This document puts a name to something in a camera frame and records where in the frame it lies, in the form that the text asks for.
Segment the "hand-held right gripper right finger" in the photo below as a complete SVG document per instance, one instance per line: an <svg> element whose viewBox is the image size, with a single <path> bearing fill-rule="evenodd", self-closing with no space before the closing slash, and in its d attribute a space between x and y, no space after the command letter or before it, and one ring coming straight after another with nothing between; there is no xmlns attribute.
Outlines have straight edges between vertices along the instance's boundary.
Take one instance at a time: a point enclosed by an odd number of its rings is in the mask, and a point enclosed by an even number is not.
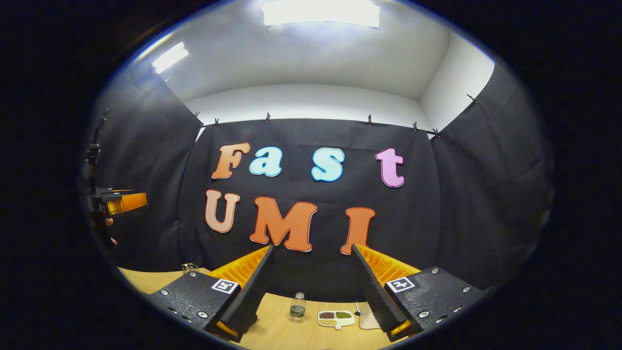
<svg viewBox="0 0 622 350"><path fill-rule="evenodd" d="M353 244L351 257L366 302L390 341L451 323L486 296L442 268L420 270L363 245Z"/></svg>

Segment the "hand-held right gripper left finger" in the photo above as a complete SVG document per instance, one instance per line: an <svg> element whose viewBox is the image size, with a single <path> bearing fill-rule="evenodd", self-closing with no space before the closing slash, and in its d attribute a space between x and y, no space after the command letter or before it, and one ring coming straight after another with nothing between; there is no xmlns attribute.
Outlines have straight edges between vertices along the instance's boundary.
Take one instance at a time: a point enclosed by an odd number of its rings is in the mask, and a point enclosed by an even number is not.
<svg viewBox="0 0 622 350"><path fill-rule="evenodd" d="M238 343L257 321L274 269L272 252L265 246L213 272L190 270L147 297L193 327Z"/></svg>

